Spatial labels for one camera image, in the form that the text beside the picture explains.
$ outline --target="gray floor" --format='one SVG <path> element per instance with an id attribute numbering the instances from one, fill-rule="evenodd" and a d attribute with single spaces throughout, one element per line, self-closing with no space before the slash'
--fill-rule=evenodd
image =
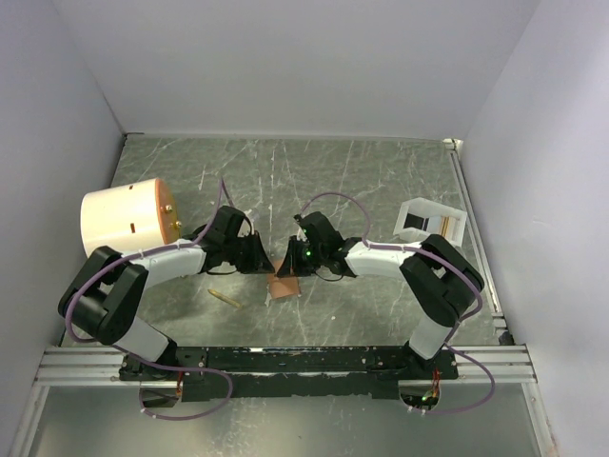
<path id="1" fill-rule="evenodd" d="M 425 197 L 461 208 L 457 182 L 441 142 L 348 140 L 158 139 L 130 136 L 113 186 L 163 178 L 176 198 L 183 233 L 212 210 L 218 176 L 239 209 L 256 209 L 256 228 L 271 258 L 283 258 L 295 233 L 292 216 L 311 196 L 340 190 L 369 210 L 373 241 L 392 235 L 400 204 Z M 363 231 L 363 217 L 337 197 L 315 203 L 343 236 Z M 468 234 L 463 250 L 476 257 Z M 397 345 L 422 311 L 404 282 L 388 278 L 319 278 L 300 282 L 302 296 L 271 301 L 264 275 L 206 275 L 176 279 L 147 291 L 139 309 L 146 321 L 184 346 Z M 207 293 L 215 288 L 244 305 L 238 310 Z M 491 309 L 457 332 L 456 345 L 496 345 Z"/>
<path id="2" fill-rule="evenodd" d="M 30 456 L 540 456 L 521 386 L 459 416 L 422 418 L 395 400 L 367 396 L 247 398 L 209 417 L 154 421 L 137 387 L 54 387 Z M 471 404 L 483 386 L 445 386 L 444 407 Z M 210 404 L 181 404 L 194 414 Z"/>

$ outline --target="white arm segment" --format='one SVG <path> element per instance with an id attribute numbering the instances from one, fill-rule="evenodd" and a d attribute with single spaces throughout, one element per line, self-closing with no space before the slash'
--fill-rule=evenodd
<path id="1" fill-rule="evenodd" d="M 189 241 L 178 240 L 173 244 L 178 243 L 183 245 Z M 199 273 L 205 259 L 205 252 L 201 248 L 195 247 L 169 250 L 144 259 L 132 260 L 131 263 L 141 265 L 148 270 L 145 287 L 147 289 L 169 279 Z M 115 344 L 150 362 L 156 362 L 167 348 L 168 343 L 169 340 L 163 333 L 136 316 L 128 332 Z"/>
<path id="2" fill-rule="evenodd" d="M 387 246 L 420 248 L 421 243 L 410 243 L 407 245 L 391 244 Z M 414 255 L 414 252 L 367 248 L 363 243 L 358 243 L 349 250 L 344 259 L 351 271 L 358 276 L 386 276 L 405 281 L 400 266 L 405 259 L 412 255 Z M 424 314 L 415 327 L 408 344 L 423 359 L 429 360 L 442 347 L 444 339 L 448 336 L 451 329 L 441 326 Z"/>

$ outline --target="gray marble surface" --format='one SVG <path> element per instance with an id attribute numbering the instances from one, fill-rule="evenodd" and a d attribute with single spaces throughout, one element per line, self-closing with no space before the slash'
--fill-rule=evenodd
<path id="1" fill-rule="evenodd" d="M 372 216 L 369 239 L 400 242 L 393 227 L 401 202 L 424 197 L 460 208 L 461 200 L 441 142 L 348 140 L 172 139 L 130 136 L 112 182 L 122 186 L 164 179 L 177 204 L 183 233 L 201 226 L 224 176 L 237 208 L 256 209 L 256 229 L 271 259 L 283 258 L 296 232 L 292 216 L 316 193 L 355 196 Z M 363 231 L 363 216 L 338 197 L 313 204 L 343 236 Z M 476 265 L 472 240 L 463 251 Z M 179 278 L 148 290 L 139 315 L 184 346 L 398 345 L 422 315 L 405 282 L 345 278 L 300 280 L 300 297 L 267 298 L 265 275 Z M 211 296 L 214 288 L 243 304 Z M 457 345 L 496 345 L 491 310 L 462 325 Z"/>

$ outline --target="white basket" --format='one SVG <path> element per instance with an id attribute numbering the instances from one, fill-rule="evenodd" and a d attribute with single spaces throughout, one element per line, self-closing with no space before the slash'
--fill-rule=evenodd
<path id="1" fill-rule="evenodd" d="M 445 238 L 451 245 L 459 248 L 461 247 L 463 235 L 465 234 L 465 222 L 467 221 L 467 213 L 465 211 L 450 208 L 422 197 L 403 202 L 402 207 L 400 208 L 398 221 L 396 222 L 396 227 L 393 229 L 393 234 L 399 235 L 406 243 L 415 243 L 417 241 L 423 241 L 430 233 L 414 227 L 405 228 L 406 216 L 408 214 L 413 214 L 425 219 L 434 216 L 455 218 L 457 223 L 455 227 L 446 233 Z"/>

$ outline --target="metal frame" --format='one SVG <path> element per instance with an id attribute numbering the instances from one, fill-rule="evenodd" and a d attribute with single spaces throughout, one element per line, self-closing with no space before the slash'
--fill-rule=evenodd
<path id="1" fill-rule="evenodd" d="M 473 241 L 474 251 L 490 292 L 493 325 L 497 332 L 505 331 L 507 325 L 481 243 L 459 155 L 456 150 L 450 150 L 448 153 L 462 204 L 469 215 L 467 227 Z M 537 385 L 537 377 L 526 346 L 476 346 L 457 347 L 457 349 L 484 363 L 497 383 L 521 384 L 541 455 L 558 456 L 557 445 L 548 424 Z M 124 355 L 120 351 L 106 347 L 48 348 L 38 368 L 26 409 L 12 444 L 10 457 L 29 455 L 51 387 L 175 387 L 174 381 L 121 381 L 118 370 L 123 365 L 123 357 Z M 446 384 L 488 383 L 486 374 L 480 368 L 460 356 L 457 356 L 456 361 L 459 378 L 445 380 Z M 427 382 L 400 381 L 399 386 L 406 387 L 425 383 Z"/>

